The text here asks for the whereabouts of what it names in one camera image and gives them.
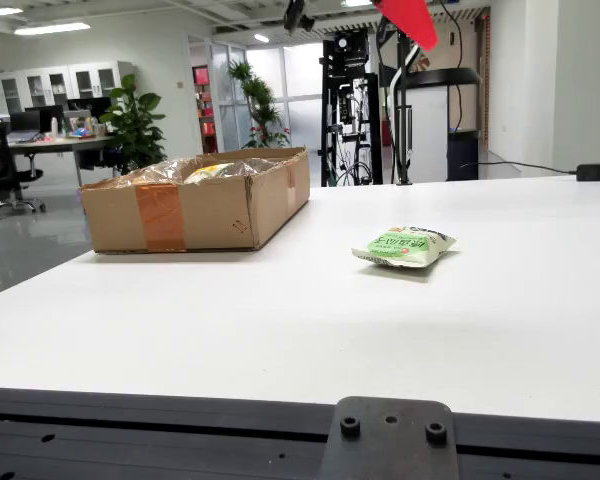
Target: computer monitor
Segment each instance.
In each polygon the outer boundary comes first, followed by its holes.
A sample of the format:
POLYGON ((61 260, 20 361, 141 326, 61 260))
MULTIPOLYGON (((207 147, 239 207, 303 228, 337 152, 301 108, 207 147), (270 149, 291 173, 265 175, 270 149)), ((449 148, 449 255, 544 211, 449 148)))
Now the computer monitor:
POLYGON ((20 112, 9 115, 12 132, 39 132, 40 112, 20 112))
POLYGON ((89 110, 91 116, 100 119, 111 106, 109 97, 102 98, 76 98, 69 100, 69 110, 89 110))
POLYGON ((45 107, 27 107, 27 112, 40 112, 40 132, 51 132, 51 119, 56 117, 58 120, 58 129, 62 128, 63 109, 62 105, 49 105, 45 107))

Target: black power adapter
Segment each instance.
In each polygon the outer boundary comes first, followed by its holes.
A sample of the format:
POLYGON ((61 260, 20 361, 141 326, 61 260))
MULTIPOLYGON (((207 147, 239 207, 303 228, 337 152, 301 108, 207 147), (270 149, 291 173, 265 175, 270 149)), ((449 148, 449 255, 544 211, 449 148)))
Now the black power adapter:
POLYGON ((600 182, 600 163, 578 165, 575 173, 579 182, 600 182))

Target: window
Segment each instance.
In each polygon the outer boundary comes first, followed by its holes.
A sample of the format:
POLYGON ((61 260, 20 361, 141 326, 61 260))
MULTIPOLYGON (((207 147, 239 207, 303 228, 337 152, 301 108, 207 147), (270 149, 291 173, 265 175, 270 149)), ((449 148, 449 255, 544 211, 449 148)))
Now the window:
POLYGON ((254 73, 273 91, 275 106, 280 112, 282 127, 290 128, 291 145, 307 147, 311 183, 320 185, 320 124, 322 122, 322 43, 265 47, 248 50, 212 45, 214 83, 217 83, 220 101, 216 113, 220 115, 224 151, 241 148, 249 141, 252 121, 239 84, 233 85, 227 73, 229 61, 240 62, 246 57, 254 73))

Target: glass door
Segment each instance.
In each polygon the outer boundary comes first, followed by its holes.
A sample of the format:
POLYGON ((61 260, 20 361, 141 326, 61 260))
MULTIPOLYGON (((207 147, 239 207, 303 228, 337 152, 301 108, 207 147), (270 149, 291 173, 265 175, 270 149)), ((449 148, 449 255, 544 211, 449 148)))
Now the glass door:
POLYGON ((53 73, 49 75, 51 81, 51 94, 53 95, 53 104, 62 105, 65 110, 69 109, 67 101, 69 100, 69 93, 67 90, 67 84, 64 79, 64 75, 61 73, 53 73))
POLYGON ((5 78, 2 80, 2 89, 4 90, 4 98, 7 101, 7 110, 9 114, 22 112, 20 103, 20 95, 18 94, 18 85, 15 78, 5 78))
POLYGON ((29 85, 29 93, 31 94, 31 103, 34 107, 44 107, 47 104, 45 98, 44 85, 40 75, 27 76, 27 84, 29 85))
POLYGON ((111 91, 116 88, 115 77, 113 75, 113 69, 105 68, 98 70, 98 77, 100 78, 100 96, 109 97, 111 91))
POLYGON ((90 72, 76 72, 76 80, 78 81, 78 96, 80 98, 93 98, 96 96, 90 72))

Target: screw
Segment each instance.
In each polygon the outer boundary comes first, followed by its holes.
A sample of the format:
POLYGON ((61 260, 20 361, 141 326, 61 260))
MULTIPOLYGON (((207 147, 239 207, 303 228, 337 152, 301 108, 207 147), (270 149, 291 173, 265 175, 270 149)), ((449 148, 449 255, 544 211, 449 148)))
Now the screw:
POLYGON ((435 447, 447 444, 447 429, 441 423, 430 423, 425 427, 427 442, 435 447))
POLYGON ((340 432, 348 438, 360 436, 360 420, 355 417, 343 417, 340 420, 340 432))

